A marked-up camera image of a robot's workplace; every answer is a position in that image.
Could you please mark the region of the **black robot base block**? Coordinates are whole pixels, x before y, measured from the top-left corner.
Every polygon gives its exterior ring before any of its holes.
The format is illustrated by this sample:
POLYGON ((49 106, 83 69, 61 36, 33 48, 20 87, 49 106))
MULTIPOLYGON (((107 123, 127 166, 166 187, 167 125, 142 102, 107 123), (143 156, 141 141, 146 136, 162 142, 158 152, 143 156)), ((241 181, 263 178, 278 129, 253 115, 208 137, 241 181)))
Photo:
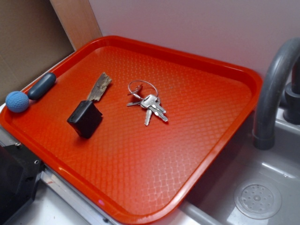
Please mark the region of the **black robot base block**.
POLYGON ((42 160, 21 143, 0 148, 0 223, 8 224, 36 196, 42 160))

